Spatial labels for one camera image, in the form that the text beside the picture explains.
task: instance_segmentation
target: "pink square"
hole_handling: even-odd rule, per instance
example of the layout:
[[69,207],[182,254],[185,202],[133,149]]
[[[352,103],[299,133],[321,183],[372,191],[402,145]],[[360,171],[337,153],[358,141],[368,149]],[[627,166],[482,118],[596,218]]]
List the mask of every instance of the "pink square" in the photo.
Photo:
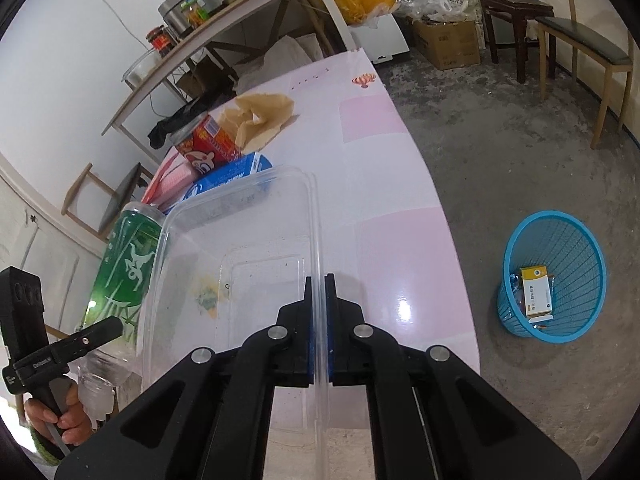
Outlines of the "pink square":
[[379,134],[408,133],[393,101],[386,93],[342,101],[340,121],[344,142]]
[[365,319],[400,344],[473,333],[465,282],[442,209],[401,211],[355,226]]

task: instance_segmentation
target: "black chair seat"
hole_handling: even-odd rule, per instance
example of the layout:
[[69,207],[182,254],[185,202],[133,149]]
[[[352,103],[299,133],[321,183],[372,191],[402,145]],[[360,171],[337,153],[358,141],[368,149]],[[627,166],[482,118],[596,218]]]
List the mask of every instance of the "black chair seat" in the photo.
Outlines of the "black chair seat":
[[627,53],[607,38],[598,34],[595,30],[567,18],[555,18],[553,16],[539,16],[537,22],[543,23],[553,30],[562,32],[572,40],[583,44],[593,50],[600,57],[609,61],[612,65],[630,65],[631,59]]

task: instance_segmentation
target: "concrete floor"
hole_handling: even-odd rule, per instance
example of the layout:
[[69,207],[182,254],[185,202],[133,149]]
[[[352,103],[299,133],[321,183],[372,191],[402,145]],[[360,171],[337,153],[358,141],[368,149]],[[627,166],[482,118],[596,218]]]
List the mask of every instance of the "concrete floor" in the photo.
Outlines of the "concrete floor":
[[[590,150],[599,102],[559,73],[541,103],[538,52],[527,83],[512,50],[494,65],[440,72],[417,52],[378,67],[424,157],[446,213],[471,304],[482,376],[554,439],[583,477],[600,465],[640,403],[640,150],[609,115]],[[609,284],[596,324],[550,345],[500,325],[495,295],[511,232],[529,214],[581,219],[606,257]]]

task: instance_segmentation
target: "blue plastic basket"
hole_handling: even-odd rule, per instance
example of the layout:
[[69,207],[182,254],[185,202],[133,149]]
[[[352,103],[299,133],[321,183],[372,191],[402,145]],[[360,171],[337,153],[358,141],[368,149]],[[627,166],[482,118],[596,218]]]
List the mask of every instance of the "blue plastic basket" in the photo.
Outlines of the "blue plastic basket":
[[[522,267],[545,265],[554,275],[553,320],[534,328],[516,304],[509,275]],[[504,253],[498,294],[498,316],[514,335],[567,343],[590,329],[602,309],[607,290],[604,256],[591,232],[559,211],[525,218],[511,235]]]

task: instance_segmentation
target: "dark wooden stool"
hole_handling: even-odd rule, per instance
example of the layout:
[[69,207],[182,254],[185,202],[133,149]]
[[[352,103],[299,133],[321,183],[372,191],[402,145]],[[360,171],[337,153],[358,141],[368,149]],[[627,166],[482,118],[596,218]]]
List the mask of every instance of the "dark wooden stool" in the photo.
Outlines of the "dark wooden stool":
[[[513,25],[513,37],[516,44],[516,79],[524,83],[527,78],[525,63],[527,61],[527,20],[539,16],[553,16],[554,8],[539,0],[480,0],[482,15],[487,35],[491,61],[498,63],[498,48],[495,44],[494,22],[492,16]],[[549,42],[549,77],[553,78],[556,68],[556,38]]]

